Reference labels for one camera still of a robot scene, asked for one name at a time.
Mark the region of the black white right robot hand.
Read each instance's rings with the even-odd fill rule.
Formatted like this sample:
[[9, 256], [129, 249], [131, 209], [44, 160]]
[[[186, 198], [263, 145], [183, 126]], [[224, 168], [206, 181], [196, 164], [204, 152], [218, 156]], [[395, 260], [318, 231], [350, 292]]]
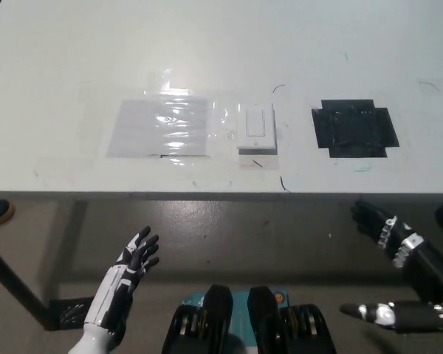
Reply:
[[346, 303], [340, 312], [397, 333], [443, 331], [443, 256], [397, 215], [367, 201], [355, 201], [351, 215], [415, 290], [419, 301]]

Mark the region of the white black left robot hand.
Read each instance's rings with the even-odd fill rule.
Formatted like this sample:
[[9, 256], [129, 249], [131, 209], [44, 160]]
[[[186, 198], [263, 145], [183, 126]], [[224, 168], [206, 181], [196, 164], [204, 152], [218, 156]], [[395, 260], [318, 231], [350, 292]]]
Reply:
[[126, 323], [133, 293], [159, 258], [159, 236], [150, 236], [151, 227], [138, 232], [126, 245], [114, 265], [110, 266], [86, 314], [84, 323], [96, 325], [110, 334]]

